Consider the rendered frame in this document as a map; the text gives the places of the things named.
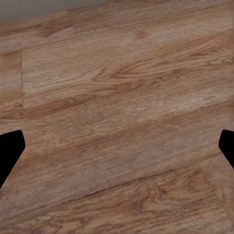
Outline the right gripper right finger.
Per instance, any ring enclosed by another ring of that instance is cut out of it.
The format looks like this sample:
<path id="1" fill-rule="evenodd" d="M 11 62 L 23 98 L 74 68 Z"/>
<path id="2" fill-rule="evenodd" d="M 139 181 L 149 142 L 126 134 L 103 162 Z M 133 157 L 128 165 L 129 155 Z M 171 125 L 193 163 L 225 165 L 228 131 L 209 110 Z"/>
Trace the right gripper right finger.
<path id="1" fill-rule="evenodd" d="M 220 150 L 234 168 L 234 132 L 223 130 L 218 144 Z"/>

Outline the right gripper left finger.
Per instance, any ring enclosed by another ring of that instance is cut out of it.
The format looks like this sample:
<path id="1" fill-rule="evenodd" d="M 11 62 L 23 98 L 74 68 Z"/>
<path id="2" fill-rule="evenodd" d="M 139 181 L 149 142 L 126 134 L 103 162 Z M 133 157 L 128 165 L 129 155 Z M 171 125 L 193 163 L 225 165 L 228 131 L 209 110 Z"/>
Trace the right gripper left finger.
<path id="1" fill-rule="evenodd" d="M 0 188 L 25 149 L 21 130 L 0 135 Z"/>

